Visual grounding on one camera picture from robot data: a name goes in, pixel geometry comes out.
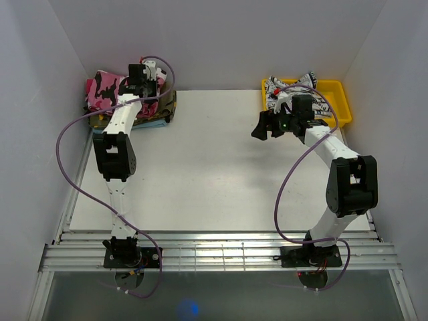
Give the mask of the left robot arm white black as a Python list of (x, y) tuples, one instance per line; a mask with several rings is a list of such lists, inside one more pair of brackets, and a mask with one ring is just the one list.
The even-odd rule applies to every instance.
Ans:
[(158, 94), (156, 62), (146, 60), (128, 66), (128, 76), (115, 79), (101, 92), (103, 98), (111, 98), (115, 107), (106, 128), (95, 134), (93, 143), (98, 171), (108, 187), (112, 213), (112, 233), (103, 245), (110, 256), (126, 267), (138, 265), (142, 252), (137, 247), (137, 232), (123, 222), (130, 213), (130, 201), (126, 190), (130, 177), (136, 172), (136, 156), (130, 141), (130, 131), (142, 109), (140, 98)]

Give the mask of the pink camouflage trousers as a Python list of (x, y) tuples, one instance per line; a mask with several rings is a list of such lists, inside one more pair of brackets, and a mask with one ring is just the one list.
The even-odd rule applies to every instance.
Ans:
[[(121, 84), (127, 84), (128, 77), (98, 70), (93, 78), (86, 82), (86, 103), (89, 111), (106, 110), (115, 106), (118, 98), (118, 91)], [(164, 87), (167, 79), (167, 72), (161, 68), (156, 69), (157, 94)], [(153, 103), (144, 102), (137, 118), (151, 118), (158, 111), (158, 101)]]

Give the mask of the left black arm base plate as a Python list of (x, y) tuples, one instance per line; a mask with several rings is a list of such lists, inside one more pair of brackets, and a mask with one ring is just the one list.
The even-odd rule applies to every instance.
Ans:
[(154, 247), (138, 247), (124, 253), (106, 250), (102, 264), (107, 269), (159, 268), (160, 255)]

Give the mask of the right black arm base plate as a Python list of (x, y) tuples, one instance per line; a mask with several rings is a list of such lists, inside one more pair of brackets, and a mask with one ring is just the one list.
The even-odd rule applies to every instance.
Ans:
[(326, 264), (328, 268), (339, 268), (342, 259), (337, 245), (330, 247), (280, 247), (279, 260), (283, 268), (315, 268)]

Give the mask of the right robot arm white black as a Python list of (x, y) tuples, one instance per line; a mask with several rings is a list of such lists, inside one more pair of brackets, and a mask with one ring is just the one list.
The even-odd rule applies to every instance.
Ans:
[(337, 243), (342, 232), (378, 203), (377, 161), (359, 155), (333, 136), (327, 123), (315, 117), (311, 95), (298, 94), (290, 103), (285, 97), (279, 101), (277, 112), (259, 113), (252, 137), (267, 140), (291, 132), (324, 161), (329, 175), (324, 214), (303, 241), (282, 247), (277, 259), (284, 267), (340, 267)]

